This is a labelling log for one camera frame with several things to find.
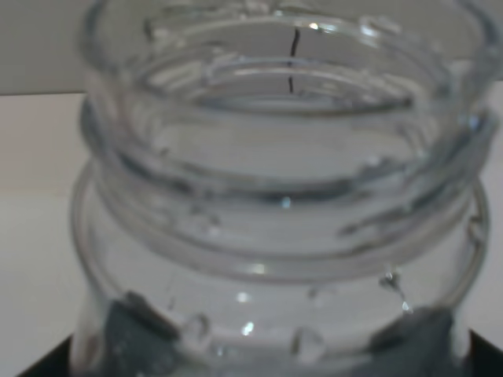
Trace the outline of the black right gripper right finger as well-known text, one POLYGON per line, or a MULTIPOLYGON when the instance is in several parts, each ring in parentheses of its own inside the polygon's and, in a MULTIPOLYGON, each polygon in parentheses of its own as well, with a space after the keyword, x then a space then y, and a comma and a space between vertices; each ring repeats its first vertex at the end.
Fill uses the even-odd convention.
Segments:
POLYGON ((446 308, 417 309, 371 338, 366 376, 501 376, 502 350, 446 308))

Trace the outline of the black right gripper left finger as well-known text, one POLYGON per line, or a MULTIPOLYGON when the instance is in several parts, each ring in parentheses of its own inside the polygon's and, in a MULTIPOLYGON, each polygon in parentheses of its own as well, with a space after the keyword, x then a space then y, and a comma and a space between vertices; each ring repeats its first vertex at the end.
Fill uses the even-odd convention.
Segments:
POLYGON ((21 376, 173 376, 178 334, 137 296, 88 297, 75 332, 21 376))

